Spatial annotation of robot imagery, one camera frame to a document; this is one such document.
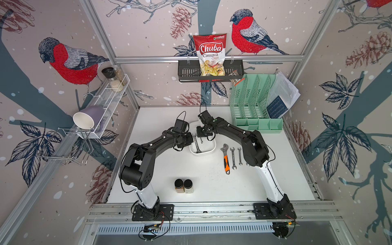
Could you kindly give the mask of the short silver combination wrench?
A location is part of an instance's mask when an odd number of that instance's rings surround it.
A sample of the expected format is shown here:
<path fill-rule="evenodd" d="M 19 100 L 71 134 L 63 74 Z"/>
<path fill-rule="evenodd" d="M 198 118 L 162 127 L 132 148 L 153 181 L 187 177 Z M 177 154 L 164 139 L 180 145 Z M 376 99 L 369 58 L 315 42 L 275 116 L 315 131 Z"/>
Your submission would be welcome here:
<path fill-rule="evenodd" d="M 239 158 L 239 165 L 243 165 L 242 162 L 242 148 L 238 148 L 238 158 Z"/>

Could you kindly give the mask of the long silver combination wrench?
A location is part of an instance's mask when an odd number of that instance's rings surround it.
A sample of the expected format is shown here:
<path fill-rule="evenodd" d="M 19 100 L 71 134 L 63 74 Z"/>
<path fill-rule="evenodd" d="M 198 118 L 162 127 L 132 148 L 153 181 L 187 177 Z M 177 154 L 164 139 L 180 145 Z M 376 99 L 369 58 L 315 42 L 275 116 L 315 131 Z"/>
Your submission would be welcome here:
<path fill-rule="evenodd" d="M 195 145 L 196 145 L 197 154 L 202 153 L 201 150 L 200 150 L 200 148 L 199 148 L 199 145 L 198 145 L 198 142 L 197 142 L 197 137 L 196 137 L 195 134 L 193 134 L 193 138 L 194 138 L 194 142 L 195 142 Z"/>

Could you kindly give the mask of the orange handled adjustable wrench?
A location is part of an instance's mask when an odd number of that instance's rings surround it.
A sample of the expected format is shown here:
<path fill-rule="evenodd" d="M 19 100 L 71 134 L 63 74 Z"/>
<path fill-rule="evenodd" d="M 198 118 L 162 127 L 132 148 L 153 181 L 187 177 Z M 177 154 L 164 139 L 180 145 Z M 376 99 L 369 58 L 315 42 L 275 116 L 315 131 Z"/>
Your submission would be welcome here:
<path fill-rule="evenodd" d="M 227 175 L 230 174 L 230 165 L 229 165 L 229 161 L 228 161 L 228 155 L 227 155 L 227 151 L 228 151 L 228 145 L 227 144 L 223 144 L 223 147 L 221 148 L 221 151 L 223 153 L 224 156 L 224 168 L 225 168 L 225 173 Z"/>

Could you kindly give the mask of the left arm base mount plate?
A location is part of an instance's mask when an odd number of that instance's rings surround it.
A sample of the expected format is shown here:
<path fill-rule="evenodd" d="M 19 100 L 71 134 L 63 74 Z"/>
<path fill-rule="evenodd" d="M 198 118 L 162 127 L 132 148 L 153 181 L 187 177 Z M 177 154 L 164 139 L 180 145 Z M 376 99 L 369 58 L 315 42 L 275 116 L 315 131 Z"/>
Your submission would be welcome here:
<path fill-rule="evenodd" d="M 136 204 L 132 208 L 132 221 L 162 221 L 164 218 L 172 221 L 174 207 L 173 204 L 159 204 L 153 209 L 147 209 L 141 204 Z"/>

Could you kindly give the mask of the white plastic storage box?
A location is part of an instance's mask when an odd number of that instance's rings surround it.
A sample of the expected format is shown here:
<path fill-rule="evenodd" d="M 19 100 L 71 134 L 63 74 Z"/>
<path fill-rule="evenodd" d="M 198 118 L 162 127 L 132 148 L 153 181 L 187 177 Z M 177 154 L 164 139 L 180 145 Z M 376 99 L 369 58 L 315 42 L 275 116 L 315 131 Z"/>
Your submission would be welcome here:
<path fill-rule="evenodd" d="M 189 124 L 189 132 L 192 135 L 195 134 L 196 137 L 197 137 L 197 126 L 201 126 L 201 122 L 194 121 Z M 197 154 L 195 142 L 193 142 L 189 146 L 190 152 L 195 156 L 207 156 L 212 154 L 216 149 L 215 140 L 209 141 L 206 137 L 202 137 L 202 138 L 197 137 L 197 142 L 202 153 Z"/>

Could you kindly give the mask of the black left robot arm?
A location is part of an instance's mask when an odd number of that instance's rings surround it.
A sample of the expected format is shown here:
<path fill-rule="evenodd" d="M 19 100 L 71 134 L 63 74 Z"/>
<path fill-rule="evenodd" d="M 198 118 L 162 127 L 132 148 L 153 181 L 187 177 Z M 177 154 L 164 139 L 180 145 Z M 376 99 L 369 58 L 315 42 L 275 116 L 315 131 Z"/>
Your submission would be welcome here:
<path fill-rule="evenodd" d="M 118 176 L 121 183 L 134 187 L 144 209 L 155 212 L 160 205 L 159 197 L 151 185 L 156 158 L 169 149 L 181 152 L 192 143 L 189 123 L 177 119 L 175 125 L 164 130 L 158 138 L 129 147 L 121 161 Z"/>

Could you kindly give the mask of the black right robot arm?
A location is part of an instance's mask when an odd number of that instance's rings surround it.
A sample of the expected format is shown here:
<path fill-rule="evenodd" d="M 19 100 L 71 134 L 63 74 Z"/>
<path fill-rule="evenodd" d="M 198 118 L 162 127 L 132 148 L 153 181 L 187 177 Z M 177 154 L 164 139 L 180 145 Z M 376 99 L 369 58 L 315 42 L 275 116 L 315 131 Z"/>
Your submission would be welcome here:
<path fill-rule="evenodd" d="M 266 192 L 267 207 L 273 218 L 297 218 L 287 194 L 279 186 L 270 165 L 269 148 L 257 130 L 243 130 L 221 117 L 213 118 L 205 110 L 198 115 L 202 132 L 223 135 L 242 146 L 245 162 L 256 168 Z"/>

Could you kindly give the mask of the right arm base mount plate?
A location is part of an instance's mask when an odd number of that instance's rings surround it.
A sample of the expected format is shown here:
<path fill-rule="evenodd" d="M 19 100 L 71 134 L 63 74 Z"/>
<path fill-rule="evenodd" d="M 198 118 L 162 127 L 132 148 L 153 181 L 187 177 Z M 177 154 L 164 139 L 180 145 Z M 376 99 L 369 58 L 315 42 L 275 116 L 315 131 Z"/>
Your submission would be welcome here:
<path fill-rule="evenodd" d="M 297 219 L 294 207 L 288 204 L 254 203 L 253 213 L 257 220 L 266 219 Z"/>

